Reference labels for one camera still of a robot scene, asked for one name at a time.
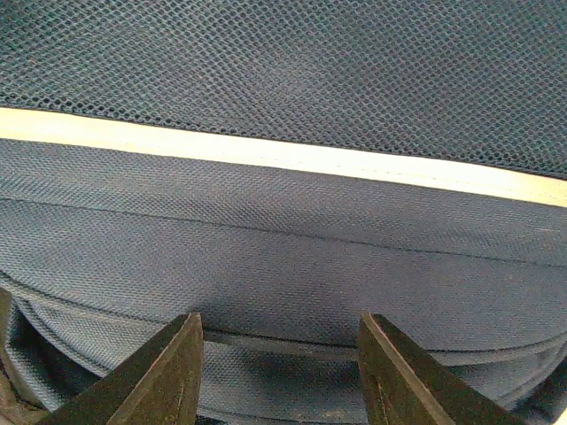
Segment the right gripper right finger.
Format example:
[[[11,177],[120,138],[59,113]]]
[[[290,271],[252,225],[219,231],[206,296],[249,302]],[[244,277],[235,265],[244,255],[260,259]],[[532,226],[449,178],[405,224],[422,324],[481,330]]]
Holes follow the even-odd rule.
[[[358,366],[369,424],[521,424],[384,316],[363,312]]]

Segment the navy blue backpack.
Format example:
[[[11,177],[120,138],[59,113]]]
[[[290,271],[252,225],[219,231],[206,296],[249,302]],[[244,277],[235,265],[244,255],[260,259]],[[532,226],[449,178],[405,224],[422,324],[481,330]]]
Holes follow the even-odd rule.
[[[363,424],[363,311],[565,412],[565,2],[2,2],[23,416],[198,312],[199,423]]]

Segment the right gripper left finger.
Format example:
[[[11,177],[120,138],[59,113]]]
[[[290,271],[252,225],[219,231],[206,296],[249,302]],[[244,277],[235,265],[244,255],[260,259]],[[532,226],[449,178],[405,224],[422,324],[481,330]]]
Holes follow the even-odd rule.
[[[41,424],[194,424],[204,363],[198,313],[180,315]]]

